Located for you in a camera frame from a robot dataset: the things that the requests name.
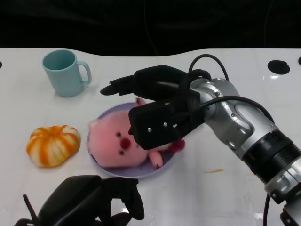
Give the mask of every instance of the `pig leg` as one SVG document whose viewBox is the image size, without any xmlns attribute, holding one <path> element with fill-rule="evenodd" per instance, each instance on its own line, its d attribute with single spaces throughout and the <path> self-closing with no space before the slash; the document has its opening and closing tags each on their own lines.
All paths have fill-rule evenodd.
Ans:
<svg viewBox="0 0 301 226">
<path fill-rule="evenodd" d="M 151 163 L 156 169 L 159 169 L 163 166 L 163 160 L 161 154 L 157 150 L 150 150 L 148 152 Z"/>
</svg>

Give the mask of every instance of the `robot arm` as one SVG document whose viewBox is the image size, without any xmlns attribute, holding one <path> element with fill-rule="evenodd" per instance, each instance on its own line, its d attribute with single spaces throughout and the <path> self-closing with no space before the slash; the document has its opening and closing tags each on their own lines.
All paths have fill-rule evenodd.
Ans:
<svg viewBox="0 0 301 226">
<path fill-rule="evenodd" d="M 194 80 L 190 89 L 200 102 L 222 96 L 239 96 L 225 79 Z M 301 151 L 257 107 L 224 101 L 207 107 L 205 123 L 265 184 L 266 192 L 280 204 L 286 226 L 301 226 Z"/>
<path fill-rule="evenodd" d="M 228 78 L 220 61 L 217 62 Z M 189 74 L 165 65 L 142 69 L 128 76 L 127 82 L 123 81 L 125 78 L 112 81 L 101 93 L 134 93 L 155 100 L 129 112 L 129 133 L 146 150 L 181 139 L 206 123 L 260 178 L 276 203 L 286 201 L 280 215 L 284 225 L 301 226 L 300 149 L 279 130 L 261 105 L 239 97 L 229 79 L 212 80 L 208 72 L 192 71 L 192 66 Z M 150 76 L 154 73 L 168 73 L 170 77 L 164 76 L 161 81 L 160 76 Z"/>
</svg>

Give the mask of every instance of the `pig snout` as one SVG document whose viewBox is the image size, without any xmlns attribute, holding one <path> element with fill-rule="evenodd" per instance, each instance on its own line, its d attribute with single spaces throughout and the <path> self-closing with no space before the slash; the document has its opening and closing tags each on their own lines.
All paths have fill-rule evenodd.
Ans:
<svg viewBox="0 0 301 226">
<path fill-rule="evenodd" d="M 120 141 L 120 146 L 123 150 L 128 149 L 130 145 L 131 145 L 131 141 L 127 138 L 122 138 L 122 140 Z"/>
</svg>

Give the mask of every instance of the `pig ear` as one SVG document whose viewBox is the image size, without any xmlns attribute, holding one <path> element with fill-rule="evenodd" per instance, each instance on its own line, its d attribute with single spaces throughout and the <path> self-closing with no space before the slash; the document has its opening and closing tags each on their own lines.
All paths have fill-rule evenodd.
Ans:
<svg viewBox="0 0 301 226">
<path fill-rule="evenodd" d="M 88 127 L 89 130 L 91 130 L 94 126 L 96 126 L 98 124 L 98 120 L 94 120 L 92 122 L 89 123 Z"/>
<path fill-rule="evenodd" d="M 145 104 L 146 104 L 146 102 L 143 99 L 136 98 L 136 104 L 135 104 L 135 106 L 141 106 L 141 105 L 145 105 Z"/>
</svg>

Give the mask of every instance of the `mug handle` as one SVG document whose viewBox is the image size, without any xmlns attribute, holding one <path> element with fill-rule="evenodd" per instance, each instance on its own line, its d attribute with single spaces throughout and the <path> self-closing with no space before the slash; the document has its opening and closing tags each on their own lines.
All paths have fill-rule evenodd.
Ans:
<svg viewBox="0 0 301 226">
<path fill-rule="evenodd" d="M 86 62 L 83 62 L 83 61 L 78 61 L 76 62 L 78 65 L 83 65 L 87 71 L 87 74 L 88 74 L 88 81 L 82 81 L 85 85 L 88 85 L 91 83 L 91 80 L 92 80 L 92 75 L 91 75 L 91 70 L 89 68 L 89 65 L 86 63 Z"/>
</svg>

